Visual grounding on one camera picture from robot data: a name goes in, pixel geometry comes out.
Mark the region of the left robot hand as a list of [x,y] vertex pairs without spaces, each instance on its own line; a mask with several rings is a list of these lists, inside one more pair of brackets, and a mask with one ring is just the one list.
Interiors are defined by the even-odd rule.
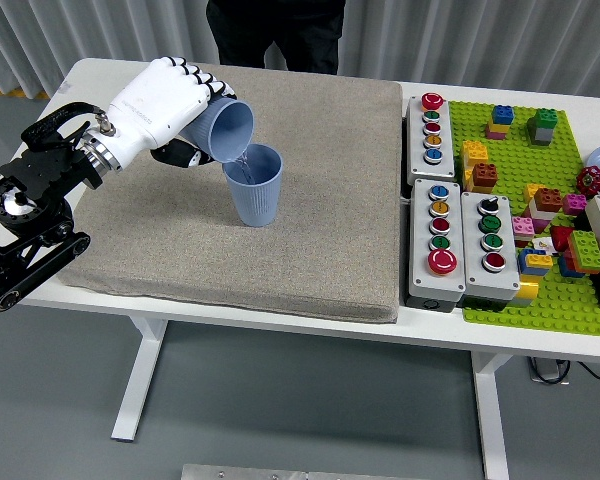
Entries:
[[224,81],[181,57],[153,60],[110,103],[112,133],[94,134],[113,170],[126,168],[141,152],[172,166],[204,165],[212,157],[198,140],[180,140],[181,131],[218,98],[234,99]]

